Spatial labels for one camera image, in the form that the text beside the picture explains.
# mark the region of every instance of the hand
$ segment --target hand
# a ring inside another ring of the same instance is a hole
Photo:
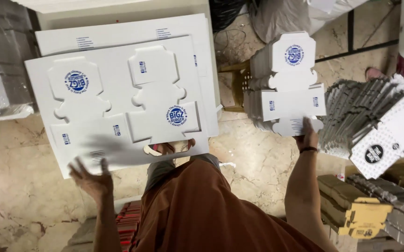
[[[113,203],[113,180],[108,170],[107,160],[105,158],[101,160],[101,175],[90,174],[79,158],[76,158],[76,163],[80,172],[76,170],[73,164],[69,163],[70,176],[82,190],[94,199],[98,209],[102,206],[104,200],[109,200]]]
[[[294,136],[298,150],[301,151],[306,147],[317,148],[318,135],[313,129],[311,119],[308,117],[303,117],[303,130],[305,131],[305,135]]]

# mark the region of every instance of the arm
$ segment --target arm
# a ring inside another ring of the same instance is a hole
[[[101,175],[90,174],[79,159],[76,159],[80,172],[70,163],[70,176],[76,184],[87,192],[96,202],[96,234],[93,250],[95,252],[120,252],[118,228],[115,222],[113,201],[113,180],[108,170],[107,161],[101,160]]]
[[[317,133],[312,129],[310,119],[304,118],[305,136],[295,137],[299,150],[305,147],[317,147]],[[316,151],[304,151],[300,154],[291,173],[284,198],[288,224],[316,243],[326,252],[337,249],[323,229],[320,217],[320,192],[316,175]]]

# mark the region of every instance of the brown shirt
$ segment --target brown shirt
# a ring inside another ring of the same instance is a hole
[[[174,169],[141,199],[133,251],[323,251],[283,220],[237,198],[202,160]]]

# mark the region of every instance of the marble floor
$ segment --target marble floor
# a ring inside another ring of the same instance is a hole
[[[387,2],[369,2],[356,9],[357,47],[390,9]],[[396,9],[368,45],[397,38],[399,16]],[[346,27],[347,16],[343,15],[313,35],[317,57],[346,50]],[[238,16],[226,30],[228,44],[225,33],[216,36],[218,66],[246,60],[264,46],[248,14]],[[326,86],[338,78],[364,80],[367,66],[393,72],[396,55],[397,47],[393,46],[322,62],[314,69]],[[224,105],[232,102],[228,79],[227,74],[219,75]],[[219,129],[219,136],[209,139],[210,152],[225,164],[221,170],[233,193],[269,214],[284,215],[286,185],[298,158],[294,140],[256,129],[241,113],[222,112]],[[318,173],[339,173],[345,164],[345,160],[320,155]],[[143,193],[146,168],[143,165],[113,173],[116,200]],[[39,115],[0,122],[0,252],[61,251],[80,223],[94,214],[92,199],[72,180],[62,178]]]

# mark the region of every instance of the wristband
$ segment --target wristband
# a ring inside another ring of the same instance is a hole
[[[300,154],[301,154],[302,152],[304,152],[304,151],[315,151],[315,152],[318,152],[317,148],[314,148],[314,147],[305,147],[305,148],[303,148],[303,149],[300,150]]]

